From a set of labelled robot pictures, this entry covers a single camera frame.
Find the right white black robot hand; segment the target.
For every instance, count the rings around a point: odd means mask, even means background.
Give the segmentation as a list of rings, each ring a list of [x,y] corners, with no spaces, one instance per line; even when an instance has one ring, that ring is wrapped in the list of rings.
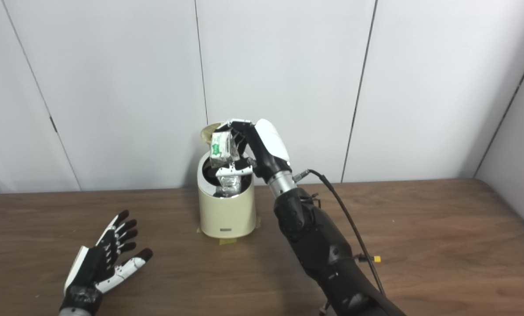
[[[221,123],[215,132],[232,131],[239,134],[254,155],[257,166],[253,169],[258,178],[266,184],[278,172],[291,172],[288,151],[274,125],[266,119],[252,122],[244,119],[230,119]]]

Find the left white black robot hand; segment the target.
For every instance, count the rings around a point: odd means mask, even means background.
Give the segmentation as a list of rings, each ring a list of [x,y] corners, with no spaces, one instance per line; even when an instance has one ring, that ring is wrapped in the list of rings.
[[[69,270],[63,289],[60,316],[94,316],[107,292],[119,286],[153,257],[144,248],[119,263],[119,256],[132,251],[137,243],[137,220],[129,220],[129,210],[123,210],[103,230],[93,247],[81,246]]]

